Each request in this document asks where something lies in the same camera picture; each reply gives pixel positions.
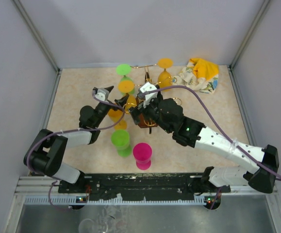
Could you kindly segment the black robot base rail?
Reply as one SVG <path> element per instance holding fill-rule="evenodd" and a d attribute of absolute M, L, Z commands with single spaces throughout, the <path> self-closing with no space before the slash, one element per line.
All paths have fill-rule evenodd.
<path fill-rule="evenodd" d="M 92 201 L 110 200 L 118 194 L 124 201 L 194 200 L 194 196 L 217 191 L 201 173 L 84 174 L 75 184 L 62 181 L 58 189 L 62 194 L 85 193 Z"/>

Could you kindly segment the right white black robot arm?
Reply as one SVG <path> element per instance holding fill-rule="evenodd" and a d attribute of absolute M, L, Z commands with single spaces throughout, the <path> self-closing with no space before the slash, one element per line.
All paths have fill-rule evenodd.
<path fill-rule="evenodd" d="M 178 144 L 211 151 L 237 164 L 235 167 L 207 167 L 201 183 L 205 191 L 213 192 L 227 185 L 249 185 L 262 193 L 273 192 L 279 168 L 276 147 L 261 148 L 228 140 L 205 124 L 184 116 L 183 108 L 173 99 L 157 97 L 148 105 L 141 103 L 131 107 L 129 113 L 135 124 L 140 122 L 142 115 L 171 133 Z"/>

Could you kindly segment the orange plastic wine glass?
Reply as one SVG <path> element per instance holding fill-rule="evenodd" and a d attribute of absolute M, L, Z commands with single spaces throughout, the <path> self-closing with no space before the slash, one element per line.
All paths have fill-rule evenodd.
<path fill-rule="evenodd" d="M 128 109 L 130 109 L 131 107 L 135 107 L 137 102 L 136 102 L 136 98 L 134 96 L 134 83 L 133 81 L 130 80 L 124 80 L 121 81 L 118 84 L 118 89 L 121 92 L 121 94 L 123 96 L 128 95 L 128 99 L 125 105 L 125 110 L 127 111 Z"/>
<path fill-rule="evenodd" d="M 127 128 L 127 122 L 125 121 L 125 119 L 121 119 L 120 121 L 118 121 L 123 115 L 123 112 L 120 110 L 113 110 L 110 109 L 108 112 L 108 116 L 111 119 L 111 121 L 113 123 L 117 124 L 114 126 L 115 130 L 125 130 Z"/>
<path fill-rule="evenodd" d="M 172 86 L 172 77 L 167 69 L 173 66 L 173 61 L 170 58 L 162 58 L 158 61 L 157 66 L 163 70 L 158 77 L 159 87 L 165 88 Z"/>

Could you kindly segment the gold wire wine glass rack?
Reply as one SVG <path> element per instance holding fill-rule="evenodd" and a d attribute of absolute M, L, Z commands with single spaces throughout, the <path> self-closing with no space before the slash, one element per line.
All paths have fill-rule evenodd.
<path fill-rule="evenodd" d="M 159 115 L 159 110 L 154 108 L 162 100 L 162 94 L 158 89 L 169 87 L 175 83 L 175 78 L 167 71 L 172 66 L 173 61 L 171 59 L 163 58 L 152 65 L 131 66 L 120 64 L 116 68 L 117 74 L 122 76 L 118 89 L 126 98 L 123 105 L 125 113 L 131 115 L 134 123 L 141 129 L 148 129 L 149 133 L 152 133 L 152 129 L 158 126 L 151 117 L 151 115 Z M 157 82 L 153 82 L 150 77 L 150 67 L 159 67 L 163 70 Z M 143 84 L 135 84 L 132 78 L 128 76 L 132 69 L 144 69 Z"/>

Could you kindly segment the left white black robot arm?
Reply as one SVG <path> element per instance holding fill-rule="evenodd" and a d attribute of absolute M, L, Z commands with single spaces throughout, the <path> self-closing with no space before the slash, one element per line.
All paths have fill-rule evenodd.
<path fill-rule="evenodd" d="M 40 130 L 24 156 L 24 165 L 33 172 L 67 182 L 69 188 L 77 193 L 83 191 L 86 187 L 84 173 L 63 163 L 64 153 L 67 148 L 95 143 L 100 131 L 118 124 L 116 120 L 111 126 L 99 127 L 111 109 L 124 113 L 123 106 L 129 95 L 126 94 L 112 103 L 108 96 L 113 88 L 93 88 L 92 97 L 99 103 L 94 108 L 89 105 L 81 108 L 78 128 L 59 132 Z"/>

